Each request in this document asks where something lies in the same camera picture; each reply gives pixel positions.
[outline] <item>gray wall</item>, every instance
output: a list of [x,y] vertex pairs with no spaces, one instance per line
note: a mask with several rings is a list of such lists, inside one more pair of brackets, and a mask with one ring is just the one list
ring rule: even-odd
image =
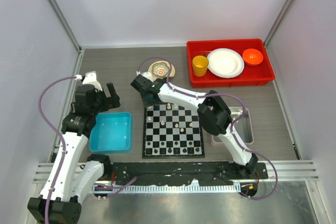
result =
[[285,0],[57,0],[82,46],[265,39]]
[[336,0],[296,0],[268,49],[299,150],[313,159],[334,218],[335,46]]
[[[24,223],[37,165],[47,161],[54,141],[37,100],[47,84],[71,74],[75,58],[46,0],[0,0],[1,223]],[[53,88],[43,102],[54,124],[67,86]]]

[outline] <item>white plate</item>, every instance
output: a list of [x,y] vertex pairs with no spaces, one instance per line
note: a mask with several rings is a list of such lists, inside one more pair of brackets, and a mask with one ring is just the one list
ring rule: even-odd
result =
[[222,78],[233,78],[240,75],[244,69],[244,61],[239,53],[228,48],[213,50],[207,56],[208,69]]

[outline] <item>chessboard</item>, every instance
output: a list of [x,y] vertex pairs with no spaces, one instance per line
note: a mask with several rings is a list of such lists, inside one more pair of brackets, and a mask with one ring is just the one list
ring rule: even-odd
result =
[[197,112],[168,103],[145,108],[142,157],[204,157]]

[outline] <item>red plastic tray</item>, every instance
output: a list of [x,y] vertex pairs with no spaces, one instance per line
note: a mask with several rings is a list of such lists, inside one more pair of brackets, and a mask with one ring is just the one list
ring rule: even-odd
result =
[[[245,64],[243,72],[234,78],[221,78],[209,70],[202,77],[193,75],[192,60],[197,55],[207,56],[211,51],[218,48],[229,48],[240,56],[244,50],[254,48],[264,55],[264,60],[257,66]],[[266,85],[269,81],[275,79],[272,66],[269,62],[268,55],[261,39],[228,39],[228,40],[202,40],[187,42],[187,56],[189,77],[193,88],[210,88],[210,87],[232,87],[232,86],[258,86]]]

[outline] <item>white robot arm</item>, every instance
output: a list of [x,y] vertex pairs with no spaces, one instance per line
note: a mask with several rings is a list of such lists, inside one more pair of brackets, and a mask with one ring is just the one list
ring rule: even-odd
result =
[[[109,156],[92,154],[88,157],[80,175],[74,179],[80,154],[96,124],[97,114],[120,106],[113,84],[107,84],[111,94],[111,97],[107,98],[97,81],[95,72],[86,73],[84,77],[76,76],[76,80],[82,80],[82,85],[77,87],[75,102],[71,104],[71,111],[62,122],[61,132],[66,145],[65,155],[61,144],[40,196],[30,198],[28,202],[28,210],[38,223],[45,223],[45,207],[51,190],[49,223],[77,223],[81,204],[87,193],[92,190],[92,185],[100,177],[108,176],[112,172]],[[59,169],[62,156],[64,161]],[[58,174],[57,180],[52,188],[51,183],[56,174]]]
[[[198,98],[206,95],[206,93],[193,92],[175,85],[171,85],[172,88],[170,88],[165,83],[165,80],[156,79],[153,81],[149,72],[139,74],[131,85],[140,92],[145,106],[169,102],[197,111],[203,129],[222,140],[230,151],[233,161],[238,166],[241,166],[242,175],[254,172],[258,158],[256,155],[244,150],[248,148],[233,127],[233,133],[244,149],[237,144],[232,132],[229,130],[232,123],[231,111],[219,96]],[[176,90],[192,94],[193,97],[176,92]]]

